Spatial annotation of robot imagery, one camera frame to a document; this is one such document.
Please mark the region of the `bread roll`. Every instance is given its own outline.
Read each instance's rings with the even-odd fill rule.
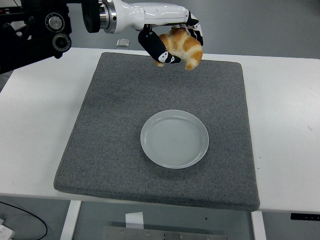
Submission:
[[[192,70],[199,65],[203,55],[201,44],[185,29],[173,28],[169,33],[161,34],[159,38],[169,53],[185,62],[186,70]],[[165,65],[162,62],[154,61],[158,67]]]

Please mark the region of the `black strip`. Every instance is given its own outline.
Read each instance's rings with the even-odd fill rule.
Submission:
[[[320,214],[291,213],[291,220],[320,221]]]

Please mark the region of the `ceramic plate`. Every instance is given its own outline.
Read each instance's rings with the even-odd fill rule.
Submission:
[[[205,125],[194,115],[181,110],[158,112],[146,121],[141,135],[145,154],[156,164],[183,169],[202,159],[209,146]]]

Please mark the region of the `white paper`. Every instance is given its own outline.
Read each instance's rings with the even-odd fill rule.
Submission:
[[[127,213],[125,215],[125,227],[131,229],[144,229],[143,212]]]

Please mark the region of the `metal plate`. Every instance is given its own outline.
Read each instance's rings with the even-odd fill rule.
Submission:
[[[227,240],[226,236],[106,226],[102,240]]]

